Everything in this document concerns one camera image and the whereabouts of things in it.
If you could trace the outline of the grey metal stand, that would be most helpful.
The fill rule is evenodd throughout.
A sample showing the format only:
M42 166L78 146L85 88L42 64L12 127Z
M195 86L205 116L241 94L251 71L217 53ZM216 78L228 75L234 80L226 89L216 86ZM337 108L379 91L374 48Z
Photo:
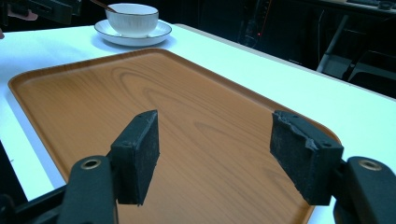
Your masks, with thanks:
M360 72L396 80L396 16L381 21L345 16L317 71L344 81Z

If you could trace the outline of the brown wooden tray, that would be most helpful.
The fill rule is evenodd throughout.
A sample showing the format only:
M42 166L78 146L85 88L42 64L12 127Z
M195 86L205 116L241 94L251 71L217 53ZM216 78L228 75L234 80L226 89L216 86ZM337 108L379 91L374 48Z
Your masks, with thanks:
M156 110L160 157L120 224L305 224L269 146L276 103L164 49L25 72L8 86L62 175Z

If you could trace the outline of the wooden spoon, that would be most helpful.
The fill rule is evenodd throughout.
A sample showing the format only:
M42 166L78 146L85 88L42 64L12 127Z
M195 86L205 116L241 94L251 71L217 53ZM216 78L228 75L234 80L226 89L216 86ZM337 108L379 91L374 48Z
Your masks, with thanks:
M90 1L93 2L94 4L96 4L97 6L104 8L107 11L111 11L111 12L117 13L117 11L115 9L113 9L112 7L100 2L99 0L90 0Z

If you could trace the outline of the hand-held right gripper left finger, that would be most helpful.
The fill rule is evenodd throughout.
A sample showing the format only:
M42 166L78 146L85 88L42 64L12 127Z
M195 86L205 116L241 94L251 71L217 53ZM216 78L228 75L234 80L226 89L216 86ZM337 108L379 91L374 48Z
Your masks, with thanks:
M144 203L159 157L158 111L136 115L110 147L118 203Z

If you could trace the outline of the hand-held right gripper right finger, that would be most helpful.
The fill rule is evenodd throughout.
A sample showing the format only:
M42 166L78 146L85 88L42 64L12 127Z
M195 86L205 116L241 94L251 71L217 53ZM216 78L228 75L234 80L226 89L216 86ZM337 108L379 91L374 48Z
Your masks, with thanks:
M273 113L270 152L310 205L328 205L332 171L344 148L307 120L286 111Z

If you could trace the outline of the white ribbed bowl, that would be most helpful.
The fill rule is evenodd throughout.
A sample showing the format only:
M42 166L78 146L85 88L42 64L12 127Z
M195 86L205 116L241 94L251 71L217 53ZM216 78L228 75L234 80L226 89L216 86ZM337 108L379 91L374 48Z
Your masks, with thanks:
M157 26L159 10L141 4L118 3L106 9L106 18L110 26L120 35L144 37Z

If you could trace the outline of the white saucer with dark rim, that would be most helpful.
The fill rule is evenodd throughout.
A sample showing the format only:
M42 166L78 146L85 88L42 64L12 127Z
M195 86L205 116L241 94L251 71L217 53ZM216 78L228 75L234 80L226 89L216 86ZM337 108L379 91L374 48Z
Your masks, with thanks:
M144 37L126 37L117 33L109 24L108 20L102 20L94 25L95 31L105 41L126 47L147 47L162 43L172 32L172 28L162 21L157 23L156 28Z

